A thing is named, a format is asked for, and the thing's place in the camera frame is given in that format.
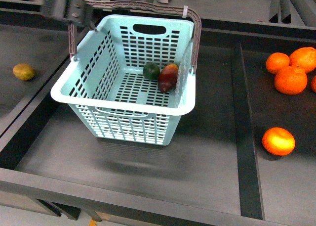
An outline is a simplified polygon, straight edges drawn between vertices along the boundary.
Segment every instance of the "gray basket handle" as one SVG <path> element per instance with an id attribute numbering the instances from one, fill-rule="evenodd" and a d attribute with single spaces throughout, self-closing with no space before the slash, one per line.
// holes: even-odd
<path id="1" fill-rule="evenodd" d="M 87 4 L 96 9 L 133 9 L 133 10 L 142 10 L 142 11 L 151 11 L 156 14 L 164 15 L 176 15 L 183 16 L 184 8 L 183 7 L 168 7 L 164 5 L 155 5 L 149 2 L 133 1 L 133 0 L 118 0 L 118 1 L 97 1 L 97 0 L 86 0 Z M 194 73 L 197 70 L 198 62 L 198 48 L 199 40 L 201 35 L 201 18 L 200 16 L 192 9 L 186 8 L 186 16 L 191 18 L 194 22 L 194 34 L 193 34 L 193 49 L 191 57 L 191 65 L 193 66 Z"/>

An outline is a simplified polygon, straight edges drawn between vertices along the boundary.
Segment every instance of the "gray tray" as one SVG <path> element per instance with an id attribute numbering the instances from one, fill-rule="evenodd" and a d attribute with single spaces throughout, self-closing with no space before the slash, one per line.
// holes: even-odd
<path id="1" fill-rule="evenodd" d="M 52 29 L 49 22 L 45 23 L 39 15 L 34 15 L 33 21 L 18 26 L 8 25 L 18 20 L 19 16 L 7 16 L 7 25 L 0 25 L 0 135 L 54 73 L 62 61 L 60 53 L 68 49 L 66 26 L 58 26 L 60 24 L 57 23 Z M 37 24 L 32 22 L 36 20 L 42 20 L 40 23 L 46 24 L 46 29 L 35 28 Z M 17 79 L 12 69 L 19 63 L 30 64 L 36 76 L 27 82 Z"/>

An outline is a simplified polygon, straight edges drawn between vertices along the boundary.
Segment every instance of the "floor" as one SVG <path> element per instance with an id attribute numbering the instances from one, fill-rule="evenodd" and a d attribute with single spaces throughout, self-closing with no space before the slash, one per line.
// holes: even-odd
<path id="1" fill-rule="evenodd" d="M 65 215 L 59 217 L 0 206 L 1 226 L 89 226 L 91 217 L 81 212 L 77 221 L 69 220 Z M 123 226 L 110 222 L 100 222 L 97 226 Z"/>

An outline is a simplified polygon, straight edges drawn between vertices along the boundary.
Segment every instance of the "basket hole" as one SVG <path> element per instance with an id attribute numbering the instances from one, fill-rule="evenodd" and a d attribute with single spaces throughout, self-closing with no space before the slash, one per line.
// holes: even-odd
<path id="1" fill-rule="evenodd" d="M 160 35 L 166 33 L 166 28 L 163 26 L 154 26 L 154 25 L 143 25 L 143 24 L 135 24 L 133 26 L 133 30 L 135 32 L 149 34 L 149 35 Z"/>

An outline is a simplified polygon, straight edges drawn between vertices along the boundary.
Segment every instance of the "basket handle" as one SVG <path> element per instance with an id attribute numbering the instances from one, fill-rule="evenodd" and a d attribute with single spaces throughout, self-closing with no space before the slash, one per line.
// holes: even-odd
<path id="1" fill-rule="evenodd" d="M 151 11 L 156 14 L 164 15 L 176 15 L 189 17 L 194 22 L 194 34 L 193 34 L 193 49 L 191 57 L 191 65 L 193 66 L 193 72 L 197 70 L 198 62 L 198 48 L 201 35 L 201 18 L 194 10 L 183 7 L 169 7 L 164 5 L 155 5 L 149 2 L 134 1 L 134 0 L 118 0 L 118 1 L 98 1 L 98 0 L 85 0 L 86 3 L 96 9 L 133 9 L 142 11 Z"/>
<path id="2" fill-rule="evenodd" d="M 103 111 L 100 110 L 98 107 L 94 107 L 96 111 L 108 114 L 108 115 L 112 115 L 112 116 L 116 116 L 116 117 L 128 117 L 128 118 L 138 118 L 138 119 L 142 119 L 142 118 L 150 118 L 151 115 L 150 113 L 144 114 L 144 115 L 126 115 L 126 114 L 118 114 L 118 113 L 113 113 L 113 112 L 109 112 L 109 111 Z"/>

